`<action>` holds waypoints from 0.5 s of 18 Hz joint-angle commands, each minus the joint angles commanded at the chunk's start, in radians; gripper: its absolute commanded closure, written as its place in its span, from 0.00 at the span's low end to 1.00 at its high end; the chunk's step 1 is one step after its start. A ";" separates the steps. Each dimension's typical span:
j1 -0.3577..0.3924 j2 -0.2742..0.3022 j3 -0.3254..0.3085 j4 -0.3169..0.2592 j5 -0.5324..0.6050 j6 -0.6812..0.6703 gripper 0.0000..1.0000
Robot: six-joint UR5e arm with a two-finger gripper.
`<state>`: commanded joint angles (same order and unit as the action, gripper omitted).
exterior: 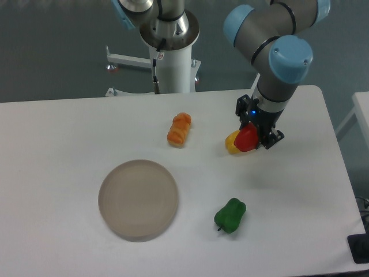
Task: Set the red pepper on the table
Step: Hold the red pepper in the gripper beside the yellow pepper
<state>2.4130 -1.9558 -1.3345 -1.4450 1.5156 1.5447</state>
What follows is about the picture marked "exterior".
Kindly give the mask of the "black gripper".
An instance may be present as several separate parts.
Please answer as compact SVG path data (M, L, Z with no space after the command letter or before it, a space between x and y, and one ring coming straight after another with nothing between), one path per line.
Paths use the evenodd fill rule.
M272 129L283 110L278 112L265 111L259 106L259 100L250 98L247 94L237 99L235 114L239 117L242 130L250 121L257 128L257 134L263 136L261 144L265 149L281 141L285 136L280 130Z

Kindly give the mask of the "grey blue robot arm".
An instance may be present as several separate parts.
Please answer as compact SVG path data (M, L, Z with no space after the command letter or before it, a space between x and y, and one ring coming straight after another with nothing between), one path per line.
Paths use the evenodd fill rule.
M199 22L185 3L113 1L112 6L127 29L139 29L149 48L154 92L190 92L191 50L199 37ZM226 17L225 37L259 74L253 93L236 102L240 128L225 139L229 153L269 149L284 138L276 122L313 59L310 45L297 33L323 20L329 11L329 1L270 1L259 11L239 5Z

